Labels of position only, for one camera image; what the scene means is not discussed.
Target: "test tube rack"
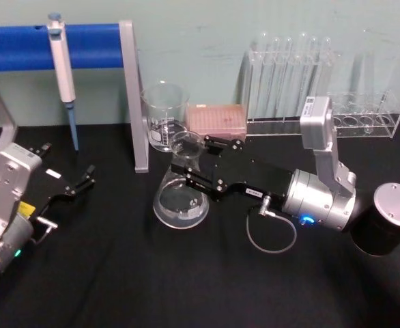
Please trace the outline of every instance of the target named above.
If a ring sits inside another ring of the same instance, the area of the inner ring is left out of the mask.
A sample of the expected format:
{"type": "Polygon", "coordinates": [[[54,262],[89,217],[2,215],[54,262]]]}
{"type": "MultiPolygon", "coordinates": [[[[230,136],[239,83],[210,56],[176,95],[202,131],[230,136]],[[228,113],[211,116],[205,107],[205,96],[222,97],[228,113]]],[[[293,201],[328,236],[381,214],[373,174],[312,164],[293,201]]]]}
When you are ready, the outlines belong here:
{"type": "Polygon", "coordinates": [[[400,120],[394,94],[329,93],[334,59],[329,38],[253,42],[242,88],[247,135],[299,135],[306,97],[327,94],[339,137],[393,137],[400,120]]]}

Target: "micropipette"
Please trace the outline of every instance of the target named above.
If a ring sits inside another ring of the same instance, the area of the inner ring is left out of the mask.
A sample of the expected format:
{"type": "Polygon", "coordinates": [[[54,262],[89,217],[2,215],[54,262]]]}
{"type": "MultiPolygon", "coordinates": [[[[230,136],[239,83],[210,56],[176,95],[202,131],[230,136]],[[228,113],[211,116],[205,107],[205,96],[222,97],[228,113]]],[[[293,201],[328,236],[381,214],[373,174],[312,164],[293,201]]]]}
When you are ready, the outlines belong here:
{"type": "Polygon", "coordinates": [[[74,144],[74,149],[78,152],[76,119],[74,117],[74,100],[76,99],[76,93],[72,80],[65,22],[61,20],[61,15],[58,13],[49,14],[48,19],[50,19],[50,23],[47,25],[48,36],[50,39],[51,53],[53,54],[59,93],[65,108],[68,110],[72,142],[74,144]]]}

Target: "blue led light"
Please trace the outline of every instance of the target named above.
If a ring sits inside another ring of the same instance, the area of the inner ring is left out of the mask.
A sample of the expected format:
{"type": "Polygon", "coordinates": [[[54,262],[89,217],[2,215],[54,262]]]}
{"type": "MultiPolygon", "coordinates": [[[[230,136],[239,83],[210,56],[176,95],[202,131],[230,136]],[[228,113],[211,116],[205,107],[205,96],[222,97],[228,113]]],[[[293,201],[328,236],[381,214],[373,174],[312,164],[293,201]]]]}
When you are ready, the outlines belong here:
{"type": "Polygon", "coordinates": [[[309,225],[314,224],[315,220],[312,217],[308,216],[308,215],[303,215],[303,216],[300,217],[299,222],[300,222],[300,224],[302,226],[304,226],[305,224],[309,224],[309,225]]]}

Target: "test tube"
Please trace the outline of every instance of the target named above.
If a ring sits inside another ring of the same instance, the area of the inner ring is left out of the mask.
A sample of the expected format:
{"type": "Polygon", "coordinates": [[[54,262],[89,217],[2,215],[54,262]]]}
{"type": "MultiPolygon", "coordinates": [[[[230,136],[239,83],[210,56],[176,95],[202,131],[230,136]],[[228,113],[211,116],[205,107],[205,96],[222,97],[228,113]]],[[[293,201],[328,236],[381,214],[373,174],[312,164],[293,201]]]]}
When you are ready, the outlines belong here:
{"type": "Polygon", "coordinates": [[[311,86],[310,95],[318,96],[328,91],[328,83],[330,73],[332,72],[332,64],[330,63],[330,38],[324,38],[320,46],[319,60],[317,70],[314,76],[314,82],[311,86]]]}
{"type": "Polygon", "coordinates": [[[277,83],[277,98],[276,98],[276,117],[285,118],[287,106],[287,90],[292,76],[293,67],[289,65],[289,57],[293,48],[291,38],[287,38],[285,49],[283,51],[283,65],[277,83]]]}
{"type": "Polygon", "coordinates": [[[302,114],[304,103],[309,95],[311,84],[314,80],[315,63],[319,59],[319,46],[318,39],[316,37],[312,37],[309,41],[308,50],[304,58],[304,72],[299,95],[297,116],[302,114]]]}
{"type": "Polygon", "coordinates": [[[252,66],[250,99],[248,103],[248,118],[253,119],[256,116],[257,103],[259,99],[259,84],[263,68],[263,58],[267,49],[267,33],[261,32],[259,37],[252,43],[250,60],[252,66]]]}
{"type": "Polygon", "coordinates": [[[275,118],[277,116],[278,96],[283,78],[284,66],[287,62],[285,47],[288,42],[291,42],[289,38],[285,40],[278,39],[276,41],[277,55],[274,58],[274,72],[271,80],[270,93],[267,99],[266,116],[269,118],[275,118]]]}
{"type": "Polygon", "coordinates": [[[280,46],[280,39],[274,38],[267,47],[264,57],[264,67],[261,74],[261,91],[259,92],[257,118],[271,118],[273,110],[268,110],[268,99],[272,91],[272,81],[276,70],[276,58],[280,46]]]}
{"type": "Polygon", "coordinates": [[[286,116],[296,116],[298,113],[298,104],[300,91],[302,86],[304,64],[306,52],[309,47],[309,39],[306,33],[301,33],[298,38],[298,43],[294,54],[290,58],[290,64],[293,65],[293,75],[290,82],[290,89],[288,91],[288,109],[286,116]]]}

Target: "blue metal bar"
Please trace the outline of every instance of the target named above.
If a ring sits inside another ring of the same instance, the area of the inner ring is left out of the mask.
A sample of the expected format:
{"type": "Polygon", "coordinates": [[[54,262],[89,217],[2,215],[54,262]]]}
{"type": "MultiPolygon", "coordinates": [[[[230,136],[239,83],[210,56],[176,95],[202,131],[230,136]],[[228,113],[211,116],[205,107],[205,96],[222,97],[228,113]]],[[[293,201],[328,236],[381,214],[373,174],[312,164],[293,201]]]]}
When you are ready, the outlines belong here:
{"type": "MultiPolygon", "coordinates": [[[[118,24],[66,25],[72,68],[123,67],[118,24]]],[[[0,72],[53,70],[47,28],[0,27],[0,72]]]]}

